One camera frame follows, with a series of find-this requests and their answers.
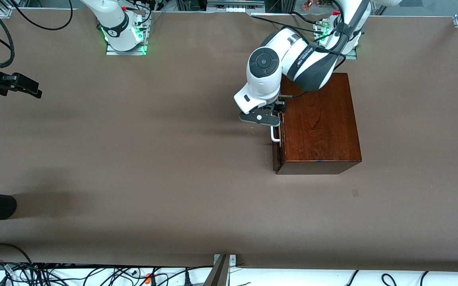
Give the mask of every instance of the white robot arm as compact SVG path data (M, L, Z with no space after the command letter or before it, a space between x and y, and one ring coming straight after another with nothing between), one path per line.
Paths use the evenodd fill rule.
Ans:
M142 15L123 10L116 0L81 0L95 14L107 42L118 51L128 51L144 40Z
M370 1L334 2L340 15L329 18L332 33L325 45L308 43L292 29L284 28L270 34L253 51L247 62L247 84L234 96L242 110L242 121L278 126L280 120L272 112L282 74L306 92L317 91L331 77L339 56L348 54L358 44L363 24L371 13ZM377 2L388 6L400 0Z

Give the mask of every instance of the table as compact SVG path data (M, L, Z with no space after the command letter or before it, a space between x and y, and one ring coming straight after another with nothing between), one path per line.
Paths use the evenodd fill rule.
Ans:
M26 12L50 27L69 13ZM275 175L269 128L238 120L232 96L272 24L167 13L148 55L120 57L104 55L86 9L55 32L6 22L5 71L44 93L0 96L0 193L21 207L0 242L37 262L199 265L229 252L250 267L458 270L450 18L369 18L358 60L338 71L363 161L338 176Z

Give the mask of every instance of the brown wooden cabinet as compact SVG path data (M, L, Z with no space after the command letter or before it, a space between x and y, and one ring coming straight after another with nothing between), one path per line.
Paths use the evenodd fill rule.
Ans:
M298 95L302 90L283 76L281 93ZM317 92L287 99L281 119L275 128L281 141L273 144L277 174L340 174L361 162L346 73L334 73Z

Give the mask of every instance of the white surface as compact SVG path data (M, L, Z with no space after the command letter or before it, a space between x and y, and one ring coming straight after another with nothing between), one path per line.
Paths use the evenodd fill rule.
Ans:
M53 273L62 278L80 278L87 275L92 269L67 269L55 270ZM157 273L167 273L173 275L184 268L163 268ZM190 280L192 284L203 283L208 276L210 268L191 270ZM107 279L113 272L106 269L90 277L86 286L99 286L102 281ZM151 268L141 268L141 276L151 272ZM351 286L383 286L381 275L388 273L391 275L398 286L418 286L422 271L360 271L356 275ZM250 282L249 286L345 286L353 270L291 270L291 269L241 269L231 268L229 276L229 286L240 286ZM4 272L0 271L0 281ZM157 277L157 284L163 281L165 276ZM183 274L174 277L169 286L183 286L185 276ZM83 280L66 281L70 286L82 286ZM424 286L458 286L458 272L429 272L423 281ZM16 283L15 286L27 286L27 284ZM114 286L131 286L127 279L119 278Z

